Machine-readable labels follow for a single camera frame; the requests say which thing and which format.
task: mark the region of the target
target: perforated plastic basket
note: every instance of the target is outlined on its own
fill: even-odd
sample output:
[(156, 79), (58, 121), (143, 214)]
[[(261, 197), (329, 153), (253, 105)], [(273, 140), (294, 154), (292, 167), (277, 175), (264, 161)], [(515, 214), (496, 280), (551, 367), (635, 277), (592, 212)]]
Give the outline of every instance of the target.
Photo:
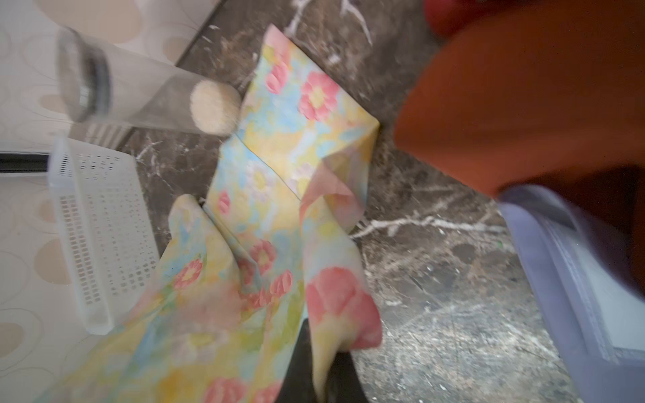
[(48, 181), (81, 320), (104, 335), (132, 309), (159, 261), (135, 161), (61, 138)]

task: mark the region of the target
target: towel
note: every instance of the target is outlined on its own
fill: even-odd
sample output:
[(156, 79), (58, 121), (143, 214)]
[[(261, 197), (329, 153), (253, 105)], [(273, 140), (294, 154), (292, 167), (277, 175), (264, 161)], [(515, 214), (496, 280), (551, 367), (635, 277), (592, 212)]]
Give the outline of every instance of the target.
[(378, 126), (269, 27), (204, 206), (175, 201), (172, 240), (137, 306), (38, 401), (271, 403), (305, 319), (324, 401), (336, 353), (381, 342), (347, 235)]

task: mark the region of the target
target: patterned wallpaper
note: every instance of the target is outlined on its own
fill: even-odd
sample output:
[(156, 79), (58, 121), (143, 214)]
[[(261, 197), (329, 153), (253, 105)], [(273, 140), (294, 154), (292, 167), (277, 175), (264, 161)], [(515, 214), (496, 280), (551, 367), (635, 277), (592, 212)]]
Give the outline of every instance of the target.
[(31, 402), (100, 337), (77, 318), (46, 177), (0, 189), (0, 400)]
[[(176, 63), (219, 0), (1, 0), (0, 151), (48, 152), (72, 123), (55, 81), (58, 24)], [(75, 125), (73, 137), (113, 148), (128, 131)]]

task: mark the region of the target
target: red object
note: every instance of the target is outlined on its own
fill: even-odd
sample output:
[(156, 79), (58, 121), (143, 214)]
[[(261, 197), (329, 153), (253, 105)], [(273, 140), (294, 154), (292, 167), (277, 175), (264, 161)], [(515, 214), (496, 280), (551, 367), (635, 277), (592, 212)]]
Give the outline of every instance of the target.
[(448, 38), (485, 15), (494, 14), (515, 0), (424, 0), (426, 21), (439, 36)]
[(394, 141), (489, 196), (540, 184), (632, 234), (645, 292), (643, 37), (642, 0), (518, 2), (443, 46)]

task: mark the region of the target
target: marble surface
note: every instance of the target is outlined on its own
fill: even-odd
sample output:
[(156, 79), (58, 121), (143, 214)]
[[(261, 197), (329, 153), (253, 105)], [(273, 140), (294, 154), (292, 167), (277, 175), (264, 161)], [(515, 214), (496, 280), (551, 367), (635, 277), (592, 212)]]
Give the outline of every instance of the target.
[[(180, 66), (243, 93), (270, 23), (382, 124), (365, 220), (353, 233), (384, 324), (379, 349), (354, 353), (368, 398), (578, 402), (494, 202), (394, 148), (397, 113), (440, 48), (421, 2), (228, 0)], [(172, 202), (205, 196), (220, 143), (137, 130), (125, 144), (160, 250)]]

